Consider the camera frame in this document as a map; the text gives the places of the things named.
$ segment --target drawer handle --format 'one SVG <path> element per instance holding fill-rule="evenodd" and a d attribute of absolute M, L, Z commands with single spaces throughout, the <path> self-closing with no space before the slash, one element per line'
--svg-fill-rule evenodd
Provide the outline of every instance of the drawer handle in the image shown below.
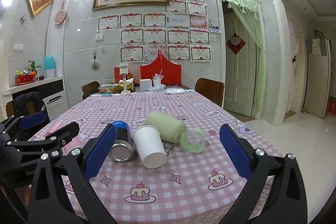
<path fill-rule="evenodd" d="M 48 104 L 48 105 L 49 105 L 49 104 L 52 104 L 52 103 L 58 101 L 58 100 L 61 99 L 61 98 L 63 98 L 63 95 L 62 95 L 62 96 L 57 96 L 57 97 L 55 97 L 55 98 L 50 99 L 49 102 L 47 102 L 47 104 Z"/>

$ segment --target dining table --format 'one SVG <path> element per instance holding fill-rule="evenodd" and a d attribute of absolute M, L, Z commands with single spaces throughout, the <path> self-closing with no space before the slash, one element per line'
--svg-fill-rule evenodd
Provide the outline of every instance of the dining table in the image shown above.
<path fill-rule="evenodd" d="M 179 144 L 163 141 L 167 161 L 155 169 L 144 167 L 138 156 L 128 162 L 115 162 L 106 157 L 90 184 L 118 223 L 217 224 L 247 182 L 238 174 L 219 139 L 220 127 L 225 123 L 253 148 L 262 148 L 268 155 L 282 156 L 257 132 L 194 90 L 174 95 L 165 92 L 91 95 L 56 119 L 64 124 L 75 121 L 80 128 L 78 136 L 66 145 L 64 152 L 98 137 L 107 124 L 114 121 L 126 122 L 134 132 L 155 110 L 185 122 L 188 130 L 201 129 L 206 140 L 205 150 L 191 153 Z M 54 122 L 31 140 L 43 140 L 50 134 L 48 131 Z M 271 179 L 266 181 L 251 217 L 260 214 L 271 189 Z M 67 176 L 63 176 L 63 183 L 74 211 L 85 217 Z M 139 188 L 149 194 L 145 199 L 132 198 L 132 193 Z"/>

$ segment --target potted plant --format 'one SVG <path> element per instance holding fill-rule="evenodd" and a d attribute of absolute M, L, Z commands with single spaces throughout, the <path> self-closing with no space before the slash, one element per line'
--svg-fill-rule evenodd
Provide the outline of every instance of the potted plant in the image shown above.
<path fill-rule="evenodd" d="M 31 72 L 31 74 L 36 74 L 37 73 L 37 68 L 42 68 L 41 66 L 39 66 L 39 65 L 35 65 L 35 61 L 33 60 L 33 61 L 31 61 L 31 60 L 29 60 L 28 61 L 29 63 L 30 63 L 30 68 L 28 69 L 28 71 L 30 71 Z"/>

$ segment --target metal screw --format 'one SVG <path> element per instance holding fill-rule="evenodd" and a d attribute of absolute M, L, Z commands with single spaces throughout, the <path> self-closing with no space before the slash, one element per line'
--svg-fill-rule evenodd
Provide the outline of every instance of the metal screw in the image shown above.
<path fill-rule="evenodd" d="M 256 153 L 258 156 L 263 156 L 263 155 L 265 155 L 265 151 L 262 150 L 261 148 L 258 148 L 258 149 L 255 151 L 255 153 Z"/>
<path fill-rule="evenodd" d="M 292 154 L 292 153 L 288 153 L 288 157 L 289 157 L 291 160 L 295 160 L 295 155 Z"/>
<path fill-rule="evenodd" d="M 79 148 L 75 148 L 74 150 L 71 151 L 71 154 L 73 156 L 77 156 L 80 152 L 81 152 L 81 150 Z"/>
<path fill-rule="evenodd" d="M 41 159 L 42 159 L 42 160 L 46 160 L 48 157 L 49 157 L 49 155 L 48 155 L 47 153 L 43 153 L 43 154 L 41 155 Z"/>

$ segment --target green curtain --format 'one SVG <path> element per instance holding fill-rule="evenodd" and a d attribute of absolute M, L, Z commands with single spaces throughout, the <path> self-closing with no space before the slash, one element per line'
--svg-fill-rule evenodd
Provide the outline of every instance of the green curtain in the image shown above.
<path fill-rule="evenodd" d="M 238 16 L 241 23 L 246 28 L 249 35 L 254 39 L 260 48 L 258 83 L 257 83 L 257 99 L 256 107 L 258 110 L 258 118 L 263 109 L 265 87 L 266 87 L 266 49 L 265 41 L 262 33 L 263 13 L 260 3 L 255 0 L 223 0 L 227 1 L 228 8 L 232 8 Z"/>

